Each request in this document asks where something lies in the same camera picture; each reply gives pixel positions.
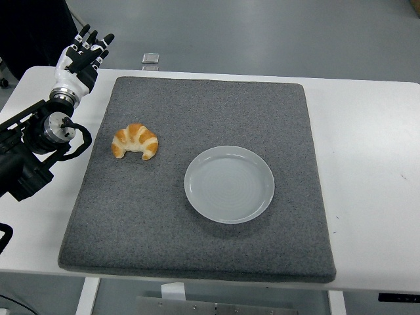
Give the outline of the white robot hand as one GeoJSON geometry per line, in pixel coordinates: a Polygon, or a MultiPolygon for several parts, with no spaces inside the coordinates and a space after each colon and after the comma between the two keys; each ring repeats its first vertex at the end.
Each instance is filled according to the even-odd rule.
{"type": "Polygon", "coordinates": [[[53,89],[66,89],[76,97],[89,94],[96,83],[98,69],[109,54],[108,46],[115,35],[110,33],[98,40],[98,32],[88,33],[90,25],[85,25],[66,47],[55,68],[56,84],[53,89]]]}

